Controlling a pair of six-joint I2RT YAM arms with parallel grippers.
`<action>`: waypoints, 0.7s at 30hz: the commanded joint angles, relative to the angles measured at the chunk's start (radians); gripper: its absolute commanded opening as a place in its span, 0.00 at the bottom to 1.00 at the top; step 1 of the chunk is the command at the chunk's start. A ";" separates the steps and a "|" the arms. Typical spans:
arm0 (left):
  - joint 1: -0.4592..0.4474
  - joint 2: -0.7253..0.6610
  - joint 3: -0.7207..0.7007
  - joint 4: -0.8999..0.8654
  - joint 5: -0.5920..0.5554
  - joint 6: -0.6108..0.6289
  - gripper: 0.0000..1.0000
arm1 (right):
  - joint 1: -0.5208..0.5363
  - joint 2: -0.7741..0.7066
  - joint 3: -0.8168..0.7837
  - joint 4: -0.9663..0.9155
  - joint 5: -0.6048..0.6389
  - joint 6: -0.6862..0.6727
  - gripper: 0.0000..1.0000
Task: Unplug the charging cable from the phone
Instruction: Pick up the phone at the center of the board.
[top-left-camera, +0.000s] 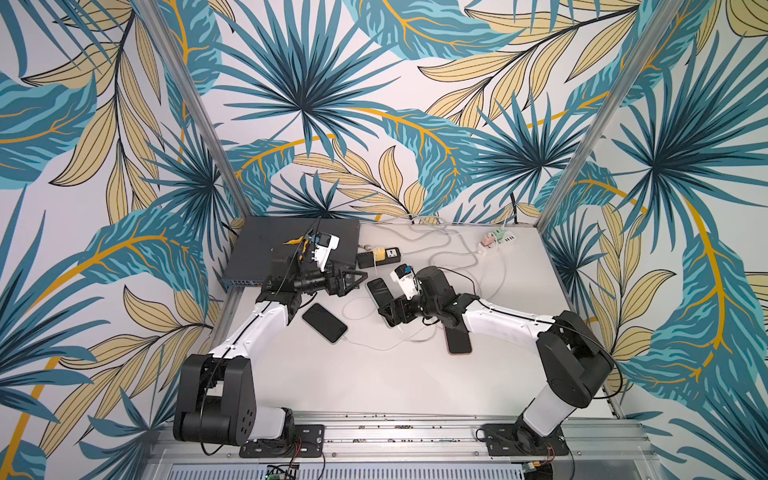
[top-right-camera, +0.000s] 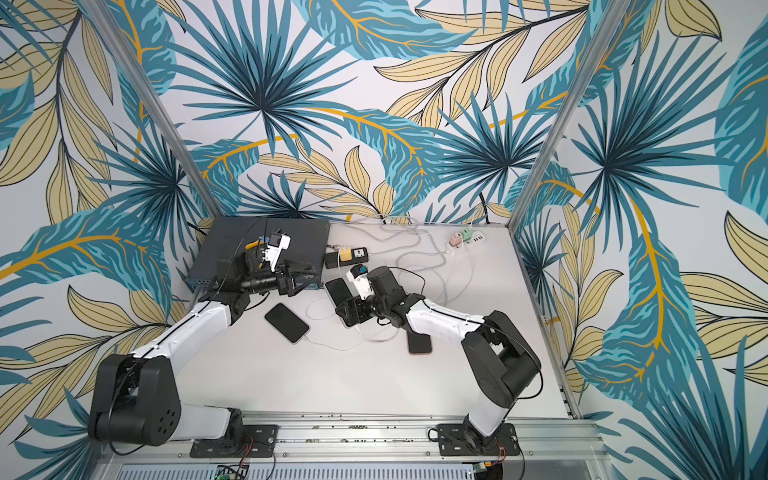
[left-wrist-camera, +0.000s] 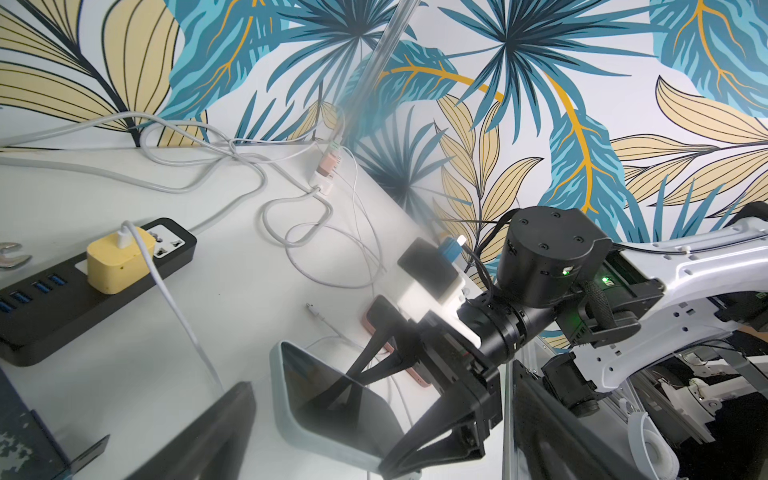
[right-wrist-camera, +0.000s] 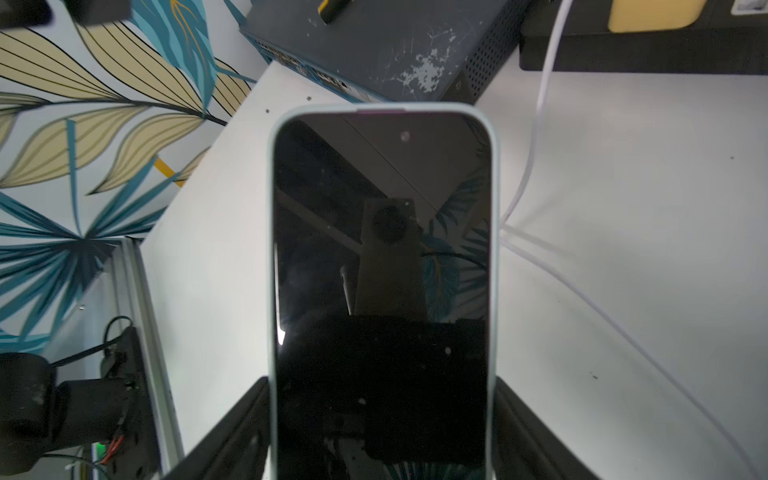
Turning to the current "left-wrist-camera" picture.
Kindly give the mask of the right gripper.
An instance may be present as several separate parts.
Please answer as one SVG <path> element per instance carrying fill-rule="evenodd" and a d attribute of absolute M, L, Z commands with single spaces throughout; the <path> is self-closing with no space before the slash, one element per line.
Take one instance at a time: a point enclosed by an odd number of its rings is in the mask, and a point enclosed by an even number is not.
<path fill-rule="evenodd" d="M 419 361 L 440 394 L 382 460 L 378 470 L 383 478 L 483 458 L 483 443 L 501 421 L 498 368 L 434 312 L 427 313 L 417 329 L 388 299 L 377 296 L 366 319 L 375 331 L 346 375 L 359 384 L 383 380 L 413 367 L 421 343 Z M 368 367 L 387 344 L 392 351 Z"/>

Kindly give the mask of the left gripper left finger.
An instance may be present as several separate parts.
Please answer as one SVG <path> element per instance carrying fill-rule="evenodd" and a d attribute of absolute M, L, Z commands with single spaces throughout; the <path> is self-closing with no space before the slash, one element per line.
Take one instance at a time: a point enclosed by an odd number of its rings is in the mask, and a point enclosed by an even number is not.
<path fill-rule="evenodd" d="M 256 411 L 252 384 L 235 384 L 129 477 L 237 479 Z"/>

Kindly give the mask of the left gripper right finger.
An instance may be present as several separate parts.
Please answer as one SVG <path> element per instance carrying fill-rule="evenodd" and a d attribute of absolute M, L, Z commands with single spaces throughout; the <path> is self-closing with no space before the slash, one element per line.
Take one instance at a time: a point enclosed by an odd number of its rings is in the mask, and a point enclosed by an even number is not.
<path fill-rule="evenodd" d="M 512 426 L 530 479 L 642 479 L 644 475 L 588 430 L 515 360 Z"/>

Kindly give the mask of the light blue case phone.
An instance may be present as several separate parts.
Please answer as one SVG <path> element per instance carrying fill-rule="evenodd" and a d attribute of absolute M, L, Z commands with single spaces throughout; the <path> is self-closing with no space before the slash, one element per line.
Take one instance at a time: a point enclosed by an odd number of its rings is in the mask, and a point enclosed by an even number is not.
<path fill-rule="evenodd" d="M 380 475 L 404 436 L 387 401 L 297 345 L 270 351 L 275 424 L 292 447 Z"/>

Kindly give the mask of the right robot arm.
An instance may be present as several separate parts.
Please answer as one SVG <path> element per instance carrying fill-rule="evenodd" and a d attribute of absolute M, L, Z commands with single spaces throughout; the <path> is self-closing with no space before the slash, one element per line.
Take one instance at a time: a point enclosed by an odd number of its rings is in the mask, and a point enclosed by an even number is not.
<path fill-rule="evenodd" d="M 655 244 L 614 242 L 583 212 L 514 209 L 496 279 L 459 300 L 463 280 L 415 240 L 386 276 L 384 311 L 349 369 L 367 385 L 414 366 L 438 400 L 376 467 L 386 479 L 475 460 L 502 414 L 499 369 L 548 326 L 571 344 L 544 367 L 549 394 L 585 414 L 631 375 L 742 324 L 767 324 L 767 206 L 722 229 Z"/>

